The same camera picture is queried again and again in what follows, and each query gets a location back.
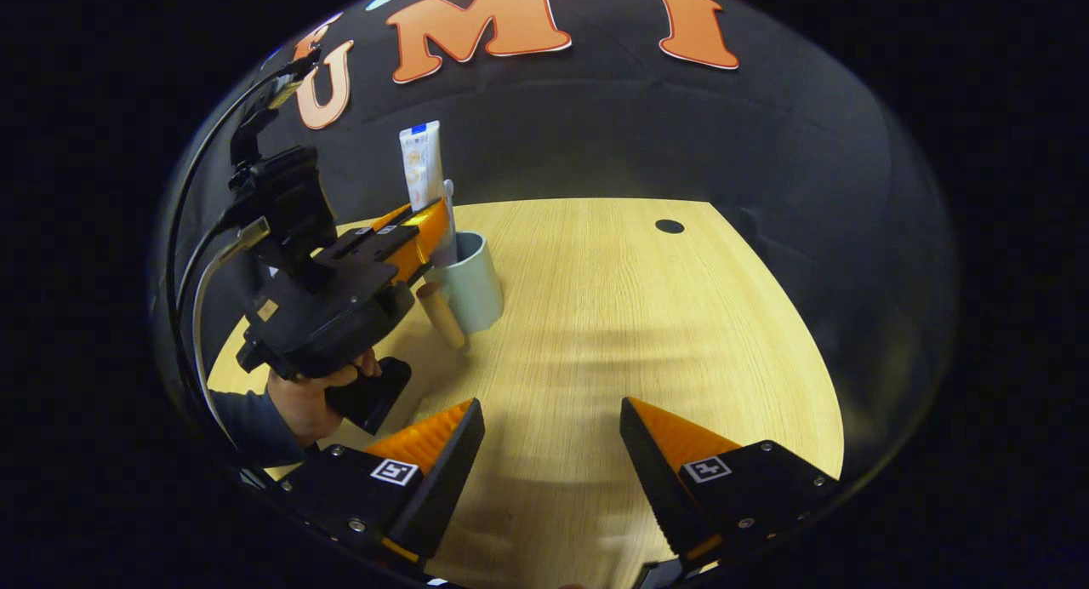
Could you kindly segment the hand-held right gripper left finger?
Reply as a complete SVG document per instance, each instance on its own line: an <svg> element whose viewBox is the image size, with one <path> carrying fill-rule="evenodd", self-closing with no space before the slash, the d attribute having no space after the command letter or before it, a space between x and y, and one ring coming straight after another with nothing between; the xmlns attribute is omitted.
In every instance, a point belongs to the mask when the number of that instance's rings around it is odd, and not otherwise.
<svg viewBox="0 0 1089 589"><path fill-rule="evenodd" d="M378 566L423 566L446 533L486 427L479 398L369 447L325 449L277 481L277 504Z"/></svg>

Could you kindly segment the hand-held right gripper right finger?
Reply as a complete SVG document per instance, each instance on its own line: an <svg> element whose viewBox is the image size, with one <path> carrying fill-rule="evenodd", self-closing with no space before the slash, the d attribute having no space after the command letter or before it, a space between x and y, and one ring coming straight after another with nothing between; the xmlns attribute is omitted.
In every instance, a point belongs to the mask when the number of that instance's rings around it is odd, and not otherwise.
<svg viewBox="0 0 1089 589"><path fill-rule="evenodd" d="M841 489L773 439L738 444L641 398L622 400L619 434L681 572L751 557Z"/></svg>

